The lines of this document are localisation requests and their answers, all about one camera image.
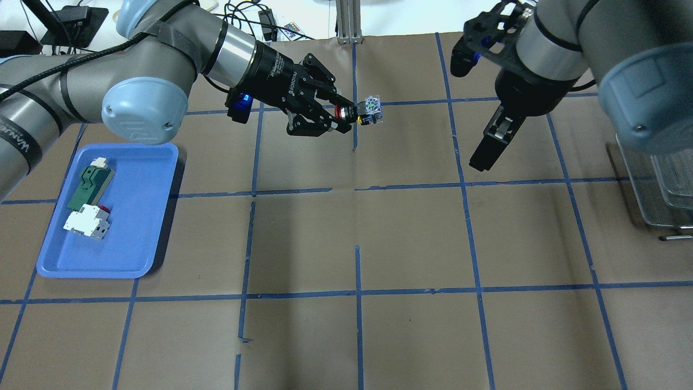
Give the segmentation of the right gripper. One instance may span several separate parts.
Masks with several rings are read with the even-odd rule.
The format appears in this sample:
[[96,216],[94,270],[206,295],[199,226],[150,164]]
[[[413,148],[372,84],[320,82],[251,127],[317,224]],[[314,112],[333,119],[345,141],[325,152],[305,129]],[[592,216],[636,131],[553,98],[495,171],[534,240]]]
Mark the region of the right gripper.
[[478,171],[490,170],[525,120],[553,111],[578,81],[532,83],[509,70],[501,70],[495,80],[500,106],[483,130],[482,141],[471,155],[469,165]]

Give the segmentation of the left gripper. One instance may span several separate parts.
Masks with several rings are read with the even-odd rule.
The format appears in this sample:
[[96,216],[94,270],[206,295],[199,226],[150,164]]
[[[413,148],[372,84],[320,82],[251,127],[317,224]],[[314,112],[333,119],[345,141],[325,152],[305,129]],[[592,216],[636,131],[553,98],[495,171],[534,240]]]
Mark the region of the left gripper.
[[246,93],[287,115],[286,131],[291,136],[320,136],[336,131],[349,133],[351,123],[329,113],[322,101],[343,108],[354,107],[341,95],[336,78],[314,54],[300,63],[263,42],[255,43],[246,73]]

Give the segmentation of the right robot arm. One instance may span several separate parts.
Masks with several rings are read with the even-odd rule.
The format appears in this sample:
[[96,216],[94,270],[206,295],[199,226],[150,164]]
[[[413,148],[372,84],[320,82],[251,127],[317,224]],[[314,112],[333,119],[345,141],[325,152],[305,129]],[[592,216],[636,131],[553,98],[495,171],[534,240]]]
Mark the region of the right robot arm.
[[467,20],[453,74],[500,66],[500,101],[469,164],[490,170],[526,118],[557,107],[586,72],[619,141],[663,155],[691,149],[690,1],[508,1]]

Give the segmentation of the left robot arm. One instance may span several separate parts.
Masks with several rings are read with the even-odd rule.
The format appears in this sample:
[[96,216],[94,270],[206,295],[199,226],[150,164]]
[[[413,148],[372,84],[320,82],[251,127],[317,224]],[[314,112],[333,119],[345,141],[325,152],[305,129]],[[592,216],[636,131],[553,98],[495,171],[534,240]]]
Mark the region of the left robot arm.
[[313,54],[300,63],[202,9],[195,1],[124,1],[122,44],[82,55],[2,59],[2,199],[74,124],[100,124],[124,140],[164,144],[176,136],[198,76],[288,116],[287,133],[348,133],[357,106]]

